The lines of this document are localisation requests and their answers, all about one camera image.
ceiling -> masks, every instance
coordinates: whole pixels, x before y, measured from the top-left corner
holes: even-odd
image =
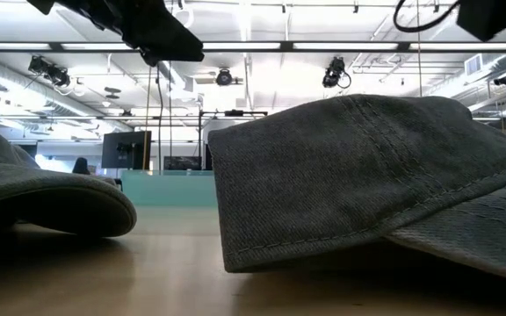
[[[186,1],[185,11],[177,12],[176,17],[182,23],[192,22],[189,29],[204,41],[240,41],[240,40],[373,40],[373,41],[476,41],[471,35],[455,25],[452,14],[442,25],[421,34],[398,32],[392,23],[392,14],[397,0],[359,0],[358,12],[354,12],[353,1],[332,0],[286,0],[286,12],[283,1],[277,0],[200,0]],[[439,1],[440,12],[434,12],[434,1],[422,0],[419,8],[421,23],[437,17],[452,0]],[[402,10],[400,23],[415,25],[417,22],[416,1],[408,1]],[[189,11],[193,19],[189,21]],[[494,40],[506,41],[506,31]],[[26,1],[0,1],[0,41],[39,42],[39,41],[81,41],[81,42],[119,42],[118,35],[98,30],[89,20],[60,6],[55,6],[48,16],[44,16]],[[464,61],[474,54],[333,54],[333,53],[251,53],[244,57],[242,53],[208,53],[201,63],[166,63],[171,67],[173,76],[192,78],[190,87],[171,86],[167,74],[162,73],[159,85],[155,83],[156,69],[151,69],[138,54],[43,54],[43,57],[69,70],[74,78],[71,87],[55,90],[43,78],[38,78],[28,70],[34,55],[29,53],[0,53],[0,77],[25,87],[34,81],[29,89],[44,98],[60,100],[59,107],[51,105],[48,115],[106,115],[118,116],[124,110],[130,110],[135,116],[160,115],[160,103],[164,101],[163,116],[197,116],[200,107],[205,111],[224,111],[234,108],[255,111],[282,111],[286,108],[314,101],[324,97],[333,97],[341,93],[381,94],[392,96],[428,95],[433,87],[444,84],[447,79],[458,76],[464,71]],[[324,69],[334,56],[341,55],[352,78],[347,90],[324,89],[322,77]],[[214,78],[220,68],[228,68],[240,83],[247,75],[247,85],[236,84],[219,87]],[[105,87],[120,89],[118,99],[107,99]],[[490,98],[487,84],[482,81],[469,86],[461,84],[452,87],[453,96],[474,89],[475,94],[463,96],[466,105],[476,104]],[[246,98],[249,91],[250,100]],[[28,114],[23,107],[17,115]],[[48,120],[39,122],[41,130],[47,130]],[[51,124],[61,122],[50,120]],[[94,133],[99,130],[107,133],[113,130],[129,130],[145,124],[145,121],[133,120],[114,122],[114,125],[85,122],[75,126],[76,130]],[[157,120],[150,120],[157,125]],[[197,122],[173,120],[173,125],[181,134],[195,133]],[[51,131],[51,133],[30,134],[23,131],[26,138],[67,139],[74,135],[69,129]],[[78,139],[88,136],[76,133]]]

desk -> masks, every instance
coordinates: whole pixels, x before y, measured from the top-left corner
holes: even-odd
[[[506,315],[506,280],[446,270],[232,275],[215,210],[139,208],[114,240],[0,232],[0,316]]]

white ceiling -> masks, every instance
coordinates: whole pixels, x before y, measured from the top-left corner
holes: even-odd
[[[274,5],[239,5],[240,1],[187,1],[193,10],[194,22],[190,30],[201,40],[241,40],[243,21],[250,19],[246,40],[285,40],[288,29],[289,40],[418,40],[417,34],[398,32],[392,23],[396,0],[359,0],[359,12],[353,13],[353,1],[301,1],[286,0],[295,4],[282,12],[282,0],[250,0],[253,4]],[[420,21],[424,23],[440,13],[433,13],[430,6],[433,1],[422,0]],[[440,1],[451,4],[452,0]],[[302,6],[317,4],[319,6]],[[186,21],[186,13],[177,14],[181,22]],[[405,8],[401,12],[401,24],[416,23],[416,7]],[[444,26],[423,32],[422,41],[426,40],[475,40],[472,36],[454,24],[454,15]],[[506,31],[495,40],[506,40]],[[118,42],[118,35],[99,31],[87,19],[64,8],[54,7],[48,16],[39,13],[25,1],[0,1],[0,41],[111,41]],[[322,87],[324,69],[336,54],[250,54],[252,63],[249,92],[253,105],[259,111],[281,111],[284,108],[313,101],[322,97],[334,96],[340,90],[325,90]],[[0,53],[0,64],[6,68],[33,78],[27,70],[31,54]],[[157,108],[160,100],[157,86],[154,83],[156,73],[152,71],[152,86],[148,86],[149,67],[138,54],[113,54],[111,65],[105,54],[44,54],[49,61],[69,69],[69,74],[81,78],[84,95],[68,95],[73,100],[86,104],[97,111],[118,115],[119,109],[134,108],[134,112],[145,114],[148,90],[150,106]],[[347,65],[356,54],[343,54]],[[416,95],[423,87],[442,82],[463,68],[463,61],[470,54],[416,54],[392,56],[391,54],[363,54],[350,71],[352,85],[348,93],[368,93],[383,95]],[[402,58],[404,62],[394,69],[395,62]],[[189,75],[200,80],[213,78],[219,68],[230,68],[232,75],[245,77],[244,58],[239,53],[207,54],[201,63],[173,62],[173,68],[180,75]],[[168,97],[166,81],[163,80],[163,97]],[[47,84],[43,79],[38,82]],[[121,89],[120,99],[112,100],[112,106],[105,108],[105,87]],[[213,84],[200,84],[196,92],[219,103],[215,108],[235,107],[236,98],[245,98],[245,86],[219,88]],[[214,102],[205,103],[206,110]],[[177,115],[198,113],[196,100],[174,99],[173,106],[184,107],[177,110]],[[152,109],[152,115],[158,110]]]

